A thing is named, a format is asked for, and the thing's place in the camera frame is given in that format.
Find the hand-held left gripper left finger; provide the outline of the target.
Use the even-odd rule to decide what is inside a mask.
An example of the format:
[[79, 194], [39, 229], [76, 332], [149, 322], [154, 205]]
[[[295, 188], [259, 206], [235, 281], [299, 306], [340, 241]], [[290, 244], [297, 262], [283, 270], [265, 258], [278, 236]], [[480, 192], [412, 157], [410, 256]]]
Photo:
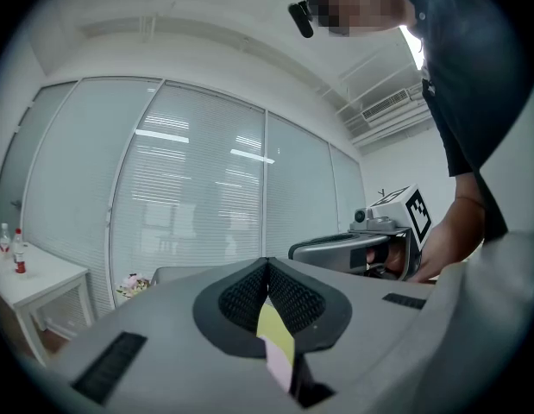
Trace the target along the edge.
[[256, 335], [265, 265], [166, 278], [78, 335], [51, 371], [99, 413], [298, 413]]

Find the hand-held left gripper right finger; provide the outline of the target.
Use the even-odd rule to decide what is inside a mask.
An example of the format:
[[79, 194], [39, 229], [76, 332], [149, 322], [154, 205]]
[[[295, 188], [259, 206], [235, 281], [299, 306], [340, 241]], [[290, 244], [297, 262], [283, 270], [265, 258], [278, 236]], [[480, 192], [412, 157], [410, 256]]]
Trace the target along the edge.
[[433, 351], [419, 324], [432, 285], [370, 279], [266, 260], [268, 292], [294, 338], [290, 393], [268, 413], [413, 413]]

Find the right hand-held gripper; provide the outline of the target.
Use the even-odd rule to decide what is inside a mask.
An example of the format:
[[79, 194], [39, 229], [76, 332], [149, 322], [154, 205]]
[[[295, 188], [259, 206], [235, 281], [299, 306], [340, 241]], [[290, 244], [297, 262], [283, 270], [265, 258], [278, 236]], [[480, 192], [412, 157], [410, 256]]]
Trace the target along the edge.
[[355, 212], [347, 233], [313, 238], [292, 245], [287, 257], [339, 273], [365, 273], [367, 251], [386, 246], [394, 237], [406, 241], [405, 281], [420, 267], [422, 249], [431, 232], [430, 212], [416, 184], [392, 191]]

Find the person's right hand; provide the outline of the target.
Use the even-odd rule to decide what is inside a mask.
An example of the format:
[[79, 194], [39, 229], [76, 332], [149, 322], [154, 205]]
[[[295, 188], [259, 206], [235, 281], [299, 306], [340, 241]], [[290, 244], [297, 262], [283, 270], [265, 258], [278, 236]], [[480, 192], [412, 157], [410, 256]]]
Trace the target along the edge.
[[367, 277], [376, 279], [398, 279], [405, 269], [406, 241], [394, 237], [388, 242], [367, 249]]

